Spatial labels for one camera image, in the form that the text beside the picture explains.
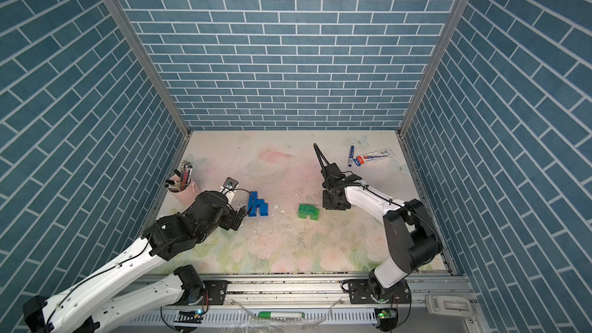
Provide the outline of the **long blue lego brick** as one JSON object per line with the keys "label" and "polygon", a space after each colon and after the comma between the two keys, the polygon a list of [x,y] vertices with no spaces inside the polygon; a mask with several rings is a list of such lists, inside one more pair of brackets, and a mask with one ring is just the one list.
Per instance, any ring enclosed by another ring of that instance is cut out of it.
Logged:
{"label": "long blue lego brick", "polygon": [[256,208],[257,210],[259,210],[259,206],[263,203],[266,203],[264,200],[262,199],[257,199],[257,200],[251,200],[249,207],[251,208]]}

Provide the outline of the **long green lego brick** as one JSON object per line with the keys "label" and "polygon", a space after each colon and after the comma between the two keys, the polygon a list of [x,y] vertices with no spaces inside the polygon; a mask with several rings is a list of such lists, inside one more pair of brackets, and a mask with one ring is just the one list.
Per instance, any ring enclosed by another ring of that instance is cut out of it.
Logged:
{"label": "long green lego brick", "polygon": [[299,205],[298,212],[301,213],[301,214],[308,214],[308,216],[309,216],[309,214],[312,211],[318,211],[319,212],[319,209],[316,208],[315,206],[308,205],[308,204],[300,204]]}

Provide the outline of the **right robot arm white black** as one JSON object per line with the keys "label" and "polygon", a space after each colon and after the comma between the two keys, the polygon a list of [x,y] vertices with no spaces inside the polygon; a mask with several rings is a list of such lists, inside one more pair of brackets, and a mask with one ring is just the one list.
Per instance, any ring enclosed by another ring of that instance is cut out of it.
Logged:
{"label": "right robot arm white black", "polygon": [[421,201],[390,197],[358,175],[345,174],[335,163],[324,166],[321,174],[323,208],[344,211],[356,206],[385,228],[389,256],[369,273],[374,298],[390,298],[402,280],[442,252],[442,241]]}

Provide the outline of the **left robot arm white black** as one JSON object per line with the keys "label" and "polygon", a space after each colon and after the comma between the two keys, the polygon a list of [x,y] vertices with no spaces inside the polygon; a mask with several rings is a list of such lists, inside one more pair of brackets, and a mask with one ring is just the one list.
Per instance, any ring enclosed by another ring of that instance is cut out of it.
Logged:
{"label": "left robot arm white black", "polygon": [[23,306],[32,332],[109,332],[136,317],[177,303],[206,306],[208,290],[192,265],[176,268],[151,285],[123,289],[178,254],[204,242],[217,228],[236,231],[248,208],[234,209],[230,194],[203,191],[182,213],[156,220],[125,251],[90,276],[51,297]]}

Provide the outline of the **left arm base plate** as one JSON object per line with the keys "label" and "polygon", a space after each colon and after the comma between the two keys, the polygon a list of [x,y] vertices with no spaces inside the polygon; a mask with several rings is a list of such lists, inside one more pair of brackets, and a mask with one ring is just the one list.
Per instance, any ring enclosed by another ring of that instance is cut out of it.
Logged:
{"label": "left arm base plate", "polygon": [[226,280],[210,280],[204,282],[203,296],[208,298],[203,305],[222,306],[228,292],[229,282]]}

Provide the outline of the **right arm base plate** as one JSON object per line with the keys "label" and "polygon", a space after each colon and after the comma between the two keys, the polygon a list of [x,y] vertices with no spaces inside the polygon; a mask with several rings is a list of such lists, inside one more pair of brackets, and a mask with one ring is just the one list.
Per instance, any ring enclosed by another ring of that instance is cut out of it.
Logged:
{"label": "right arm base plate", "polygon": [[405,279],[387,289],[368,279],[350,279],[343,281],[341,288],[352,305],[408,304],[412,300],[411,290]]}

